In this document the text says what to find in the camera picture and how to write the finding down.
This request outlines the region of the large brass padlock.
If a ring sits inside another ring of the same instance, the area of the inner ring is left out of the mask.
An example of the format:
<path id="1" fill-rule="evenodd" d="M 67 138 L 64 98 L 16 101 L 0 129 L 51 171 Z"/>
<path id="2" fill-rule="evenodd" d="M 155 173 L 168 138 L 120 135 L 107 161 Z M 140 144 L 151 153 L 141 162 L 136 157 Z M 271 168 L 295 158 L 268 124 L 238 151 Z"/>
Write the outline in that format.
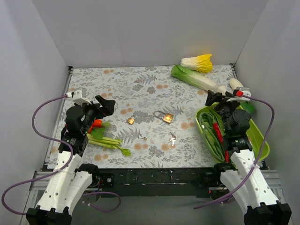
<path id="1" fill-rule="evenodd" d="M 162 112 L 159 110 L 156 110 L 153 113 L 153 116 L 165 123 L 168 123 L 168 124 L 170 124 L 174 118 L 174 115 L 172 115 L 170 113 Z"/>

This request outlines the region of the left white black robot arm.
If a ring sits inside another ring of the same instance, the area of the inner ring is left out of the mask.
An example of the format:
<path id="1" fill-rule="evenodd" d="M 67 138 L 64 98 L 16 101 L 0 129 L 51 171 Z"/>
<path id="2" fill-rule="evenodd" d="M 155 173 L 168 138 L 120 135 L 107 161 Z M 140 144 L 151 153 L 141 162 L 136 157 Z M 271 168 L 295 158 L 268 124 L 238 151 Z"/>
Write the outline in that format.
<path id="1" fill-rule="evenodd" d="M 115 101 L 100 95 L 97 103 L 73 97 L 74 106 L 66 111 L 59 154 L 53 175 L 37 205 L 29 208 L 26 219 L 31 225 L 69 225 L 72 212 L 86 188 L 110 186 L 113 174 L 100 173 L 94 164 L 79 164 L 88 144 L 88 130 L 96 119 L 113 115 Z"/>

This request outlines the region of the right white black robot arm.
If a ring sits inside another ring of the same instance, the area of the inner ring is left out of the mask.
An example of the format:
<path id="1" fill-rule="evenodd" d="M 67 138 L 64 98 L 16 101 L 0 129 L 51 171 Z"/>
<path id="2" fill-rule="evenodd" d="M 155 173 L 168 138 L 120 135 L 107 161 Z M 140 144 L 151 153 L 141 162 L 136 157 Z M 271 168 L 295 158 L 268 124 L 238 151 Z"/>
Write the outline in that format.
<path id="1" fill-rule="evenodd" d="M 220 143 L 227 151 L 229 159 L 215 165 L 213 183 L 225 186 L 229 193 L 211 201 L 211 204 L 234 198 L 243 212 L 246 225 L 287 225 L 291 218 L 291 208 L 281 203 L 265 180 L 252 145 L 246 135 L 250 129 L 250 114 L 238 109 L 241 102 L 251 100 L 251 94 L 244 88 L 233 93 L 208 91 L 205 105 L 214 103 L 215 111 L 221 117 L 224 135 L 216 131 Z"/>

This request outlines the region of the small brass padlock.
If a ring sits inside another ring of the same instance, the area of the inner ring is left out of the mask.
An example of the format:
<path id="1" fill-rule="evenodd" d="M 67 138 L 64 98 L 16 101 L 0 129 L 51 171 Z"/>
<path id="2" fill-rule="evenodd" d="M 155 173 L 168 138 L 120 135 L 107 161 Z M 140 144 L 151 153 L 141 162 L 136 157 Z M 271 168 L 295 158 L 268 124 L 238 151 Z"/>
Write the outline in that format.
<path id="1" fill-rule="evenodd" d="M 135 121 L 135 116 L 134 115 L 132 115 L 131 117 L 129 117 L 127 119 L 127 123 L 130 124 L 130 125 L 132 125 L 134 123 L 134 121 Z"/>

